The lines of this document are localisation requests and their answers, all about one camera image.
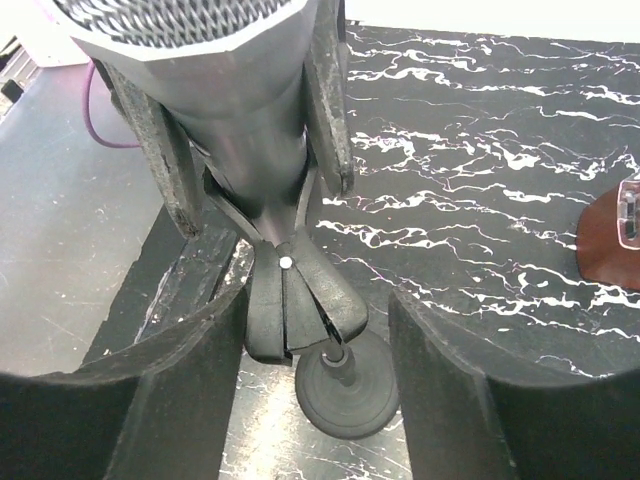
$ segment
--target white screw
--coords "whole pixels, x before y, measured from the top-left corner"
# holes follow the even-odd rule
[[[282,257],[280,259],[280,268],[283,270],[289,270],[293,267],[293,259],[291,257]]]

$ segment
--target white wall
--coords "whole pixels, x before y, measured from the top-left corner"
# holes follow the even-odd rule
[[[638,0],[346,0],[363,24],[640,43]]]

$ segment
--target circular disc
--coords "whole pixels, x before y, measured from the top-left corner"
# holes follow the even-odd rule
[[[389,345],[365,330],[349,346],[356,371],[351,386],[327,372],[320,351],[301,356],[296,369],[296,395],[303,413],[318,430],[343,440],[379,432],[400,406]]]

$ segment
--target perforated metal mesh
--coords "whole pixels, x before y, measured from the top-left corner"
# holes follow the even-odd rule
[[[174,48],[231,35],[291,0],[55,0],[74,22],[131,45]]]

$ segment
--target cable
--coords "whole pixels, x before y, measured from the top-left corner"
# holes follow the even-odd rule
[[[87,76],[84,81],[84,86],[82,89],[82,118],[84,120],[84,125],[87,128],[87,132],[91,138],[93,138],[97,143],[102,145],[103,147],[108,148],[139,148],[140,145],[137,143],[114,143],[109,140],[105,140],[96,129],[93,127],[93,122],[91,121],[91,83],[93,81],[93,75],[96,71],[96,66],[92,61],[89,61],[89,65],[87,67]]]

